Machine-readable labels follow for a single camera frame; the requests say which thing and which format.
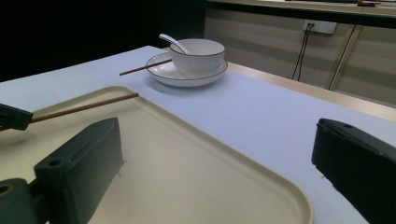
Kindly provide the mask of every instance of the power cable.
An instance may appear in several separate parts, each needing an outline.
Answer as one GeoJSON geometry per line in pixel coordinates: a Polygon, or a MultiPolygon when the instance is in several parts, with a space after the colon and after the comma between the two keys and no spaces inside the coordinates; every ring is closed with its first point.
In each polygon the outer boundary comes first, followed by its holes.
{"type": "Polygon", "coordinates": [[[305,33],[304,33],[304,39],[303,39],[303,44],[301,45],[300,54],[298,56],[298,60],[297,60],[296,66],[294,68],[293,76],[291,77],[291,79],[294,79],[295,73],[297,71],[297,67],[298,67],[298,65],[300,65],[300,70],[299,70],[299,75],[298,75],[298,81],[300,81],[301,67],[303,65],[303,57],[305,54],[306,42],[308,40],[309,32],[311,31],[312,27],[314,27],[314,24],[308,23],[305,33]]]}

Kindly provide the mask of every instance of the table surface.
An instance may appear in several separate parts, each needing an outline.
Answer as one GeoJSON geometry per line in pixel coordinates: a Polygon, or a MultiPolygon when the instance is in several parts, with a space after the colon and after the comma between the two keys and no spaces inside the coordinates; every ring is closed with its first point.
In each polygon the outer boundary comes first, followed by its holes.
{"type": "Polygon", "coordinates": [[[163,49],[146,46],[92,62],[0,83],[0,104],[35,112],[110,86],[140,96],[299,186],[315,223],[367,223],[311,162],[316,124],[336,119],[396,146],[396,110],[229,64],[218,81],[165,86],[140,67],[163,49]]]}

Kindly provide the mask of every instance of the ceramic spoon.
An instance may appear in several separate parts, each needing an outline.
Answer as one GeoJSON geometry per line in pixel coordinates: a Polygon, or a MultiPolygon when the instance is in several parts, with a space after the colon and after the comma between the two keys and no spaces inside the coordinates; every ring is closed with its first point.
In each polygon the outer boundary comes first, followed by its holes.
{"type": "Polygon", "coordinates": [[[174,38],[172,38],[169,35],[164,35],[164,34],[160,34],[160,38],[164,39],[172,44],[175,44],[181,51],[183,51],[183,53],[185,54],[191,54],[191,52],[189,50],[187,50],[186,48],[184,48],[183,45],[181,45],[177,40],[175,40],[174,38]]]}

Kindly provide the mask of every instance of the chopsticks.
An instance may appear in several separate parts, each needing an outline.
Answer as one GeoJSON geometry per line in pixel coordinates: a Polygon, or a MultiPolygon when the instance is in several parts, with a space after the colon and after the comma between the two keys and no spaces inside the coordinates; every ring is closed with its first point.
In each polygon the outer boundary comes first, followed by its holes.
{"type": "Polygon", "coordinates": [[[159,62],[159,63],[152,63],[151,65],[138,67],[136,69],[132,69],[132,70],[120,73],[120,76],[124,76],[124,75],[130,74],[130,73],[133,73],[133,72],[137,72],[137,71],[140,71],[140,70],[143,70],[143,69],[147,69],[147,68],[154,67],[154,66],[157,66],[157,65],[160,65],[160,64],[163,64],[163,63],[170,63],[170,62],[172,62],[172,59],[168,59],[168,60],[165,60],[165,61],[162,61],[162,62],[159,62]]]}
{"type": "MultiPolygon", "coordinates": [[[[113,103],[116,103],[116,102],[119,102],[119,101],[128,100],[128,99],[131,99],[131,98],[135,98],[137,96],[139,96],[139,94],[137,92],[134,92],[134,93],[131,93],[131,94],[128,94],[128,95],[115,97],[115,98],[112,98],[112,99],[109,99],[109,100],[104,100],[104,101],[93,103],[93,104],[82,105],[82,106],[79,106],[79,107],[76,107],[76,108],[67,109],[67,110],[64,110],[64,111],[60,111],[60,112],[44,115],[44,116],[41,116],[41,117],[33,118],[30,121],[30,123],[36,123],[36,122],[43,121],[43,120],[46,120],[46,119],[58,118],[60,116],[77,113],[79,111],[92,109],[92,108],[95,108],[95,107],[98,107],[98,106],[109,105],[109,104],[113,104],[113,103]]],[[[9,128],[0,127],[0,132],[8,130],[8,129],[9,128]]]]}

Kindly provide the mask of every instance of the white bowl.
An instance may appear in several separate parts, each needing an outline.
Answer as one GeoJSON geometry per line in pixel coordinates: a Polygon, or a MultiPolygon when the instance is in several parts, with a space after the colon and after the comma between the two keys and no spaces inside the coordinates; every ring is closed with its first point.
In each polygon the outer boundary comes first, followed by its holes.
{"type": "Polygon", "coordinates": [[[176,45],[170,49],[175,68],[186,77],[200,78],[218,70],[224,61],[225,48],[219,42],[208,39],[179,40],[192,54],[183,53],[176,45]]]}

